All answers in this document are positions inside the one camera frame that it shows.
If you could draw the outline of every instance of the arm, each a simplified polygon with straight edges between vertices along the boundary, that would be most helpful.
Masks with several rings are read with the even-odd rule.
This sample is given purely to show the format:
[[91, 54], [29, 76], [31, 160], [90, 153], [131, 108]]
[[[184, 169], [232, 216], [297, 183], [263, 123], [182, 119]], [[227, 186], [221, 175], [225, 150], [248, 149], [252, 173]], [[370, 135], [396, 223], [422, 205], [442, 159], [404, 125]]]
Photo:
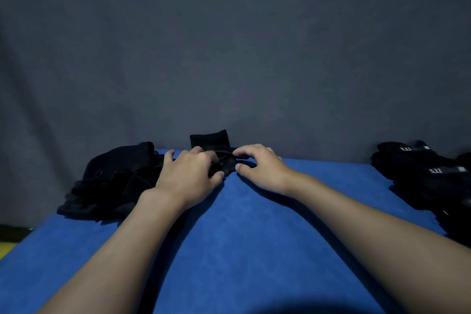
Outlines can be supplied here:
[[471, 313], [471, 250], [375, 210], [312, 176], [288, 168], [273, 150], [248, 145], [253, 169], [237, 171], [257, 186], [309, 207], [360, 263], [412, 313]]
[[39, 311], [40, 314], [121, 314], [137, 309], [148, 272], [168, 230], [183, 211], [203, 201], [222, 182], [208, 178], [214, 152], [184, 150], [173, 161], [165, 154], [156, 187], [138, 204], [113, 236]]

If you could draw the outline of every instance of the gray curtain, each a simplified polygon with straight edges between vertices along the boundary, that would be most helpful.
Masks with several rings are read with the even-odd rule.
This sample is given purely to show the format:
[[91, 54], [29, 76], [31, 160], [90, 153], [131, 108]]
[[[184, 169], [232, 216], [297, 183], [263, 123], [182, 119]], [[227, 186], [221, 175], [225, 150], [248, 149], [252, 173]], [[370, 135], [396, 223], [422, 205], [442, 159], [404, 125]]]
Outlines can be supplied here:
[[53, 213], [87, 161], [226, 128], [367, 162], [470, 142], [470, 0], [0, 0], [0, 223]]

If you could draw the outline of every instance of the blue table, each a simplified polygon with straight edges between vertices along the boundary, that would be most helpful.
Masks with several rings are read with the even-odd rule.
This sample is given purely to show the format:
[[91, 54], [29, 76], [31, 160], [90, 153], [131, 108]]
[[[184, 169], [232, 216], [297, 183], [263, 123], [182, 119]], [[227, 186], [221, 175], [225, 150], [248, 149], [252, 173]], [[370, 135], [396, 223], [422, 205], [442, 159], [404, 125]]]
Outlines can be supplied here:
[[[388, 190], [370, 165], [285, 159], [376, 209], [443, 234], [431, 212]], [[0, 313], [37, 311], [117, 223], [50, 216], [0, 261]], [[185, 214], [159, 254], [143, 313], [382, 313], [395, 303], [303, 206], [231, 174]]]

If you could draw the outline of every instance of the person's right hand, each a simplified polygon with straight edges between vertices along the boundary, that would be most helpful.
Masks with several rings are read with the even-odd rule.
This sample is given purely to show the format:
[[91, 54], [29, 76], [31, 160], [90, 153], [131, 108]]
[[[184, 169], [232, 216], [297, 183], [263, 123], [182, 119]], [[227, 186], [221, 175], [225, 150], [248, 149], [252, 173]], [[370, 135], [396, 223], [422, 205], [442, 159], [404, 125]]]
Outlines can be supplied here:
[[288, 195], [289, 180], [296, 171], [288, 167], [271, 148], [261, 144], [244, 145], [233, 151], [235, 156], [248, 155], [253, 157], [257, 166], [250, 168], [245, 164], [236, 164], [237, 172], [252, 181], [256, 186], [282, 195]]

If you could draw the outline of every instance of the yellow object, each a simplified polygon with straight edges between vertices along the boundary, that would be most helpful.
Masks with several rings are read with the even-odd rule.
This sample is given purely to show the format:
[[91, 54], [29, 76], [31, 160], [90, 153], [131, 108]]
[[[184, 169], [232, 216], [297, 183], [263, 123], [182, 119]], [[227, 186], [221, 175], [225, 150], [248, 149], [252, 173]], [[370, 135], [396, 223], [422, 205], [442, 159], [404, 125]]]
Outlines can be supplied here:
[[0, 242], [0, 259], [2, 259], [8, 252], [10, 252], [16, 243], [12, 242]]

